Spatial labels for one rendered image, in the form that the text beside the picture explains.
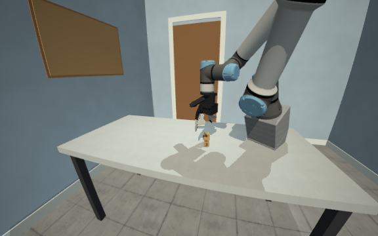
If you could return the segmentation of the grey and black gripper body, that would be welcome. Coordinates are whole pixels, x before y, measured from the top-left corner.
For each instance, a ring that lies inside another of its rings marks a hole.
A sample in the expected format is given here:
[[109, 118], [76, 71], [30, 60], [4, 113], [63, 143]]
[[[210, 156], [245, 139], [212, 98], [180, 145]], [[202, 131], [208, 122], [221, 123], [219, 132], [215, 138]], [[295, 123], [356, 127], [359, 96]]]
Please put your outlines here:
[[[215, 93], [215, 94], [213, 94]], [[218, 104], [215, 103], [216, 92], [200, 92], [204, 96], [205, 100], [200, 102], [199, 107], [201, 107], [201, 113], [206, 115], [213, 115], [218, 113]]]

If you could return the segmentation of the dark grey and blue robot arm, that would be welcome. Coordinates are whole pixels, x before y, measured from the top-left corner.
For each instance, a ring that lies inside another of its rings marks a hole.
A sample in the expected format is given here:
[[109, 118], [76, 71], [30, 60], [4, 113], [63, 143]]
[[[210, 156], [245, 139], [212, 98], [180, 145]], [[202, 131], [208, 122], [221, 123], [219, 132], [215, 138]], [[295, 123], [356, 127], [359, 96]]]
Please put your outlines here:
[[279, 78], [312, 13], [325, 2], [274, 0], [229, 60], [223, 64], [215, 64], [213, 60], [201, 62], [200, 91], [212, 93], [215, 81], [236, 81], [240, 69], [267, 40], [257, 70], [240, 98], [239, 107], [245, 114], [259, 119], [279, 117], [282, 114], [278, 99]]

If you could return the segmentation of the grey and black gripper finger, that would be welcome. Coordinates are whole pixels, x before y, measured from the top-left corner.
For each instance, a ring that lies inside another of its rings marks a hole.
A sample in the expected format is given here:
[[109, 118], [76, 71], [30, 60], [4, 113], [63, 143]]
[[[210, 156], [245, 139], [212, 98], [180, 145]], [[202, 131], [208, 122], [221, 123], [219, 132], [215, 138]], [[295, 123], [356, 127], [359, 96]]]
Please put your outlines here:
[[208, 115], [209, 121], [212, 123], [212, 119], [216, 119], [217, 116], [215, 115]]
[[198, 128], [198, 125], [204, 125], [205, 124], [205, 120], [203, 119], [204, 118], [204, 114], [201, 113], [201, 107], [198, 107], [197, 111], [196, 111], [196, 117], [195, 117], [195, 131], [197, 131], [197, 128]]

